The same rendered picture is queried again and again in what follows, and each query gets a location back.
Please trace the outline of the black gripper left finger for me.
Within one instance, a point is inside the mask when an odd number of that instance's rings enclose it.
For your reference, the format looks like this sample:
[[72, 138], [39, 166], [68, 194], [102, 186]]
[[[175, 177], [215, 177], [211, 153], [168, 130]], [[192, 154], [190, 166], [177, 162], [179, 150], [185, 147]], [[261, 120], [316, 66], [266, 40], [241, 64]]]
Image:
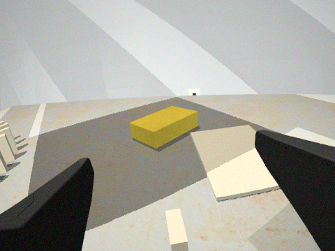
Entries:
[[0, 215], [0, 251], [82, 251], [92, 201], [89, 157]]

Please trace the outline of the yellow rectangular block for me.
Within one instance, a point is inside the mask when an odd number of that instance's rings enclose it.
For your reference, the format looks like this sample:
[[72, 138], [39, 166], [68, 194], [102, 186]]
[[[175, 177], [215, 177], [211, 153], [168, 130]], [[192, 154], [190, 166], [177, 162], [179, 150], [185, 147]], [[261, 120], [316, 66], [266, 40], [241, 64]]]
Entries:
[[198, 112], [175, 106], [129, 123], [131, 137], [158, 148], [198, 126]]

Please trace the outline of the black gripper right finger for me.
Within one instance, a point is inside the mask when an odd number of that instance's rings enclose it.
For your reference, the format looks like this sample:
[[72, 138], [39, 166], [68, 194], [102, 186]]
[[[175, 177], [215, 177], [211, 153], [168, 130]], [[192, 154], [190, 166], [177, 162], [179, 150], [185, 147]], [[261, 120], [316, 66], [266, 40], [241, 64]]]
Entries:
[[335, 251], [335, 146], [259, 130], [254, 146], [321, 251]]

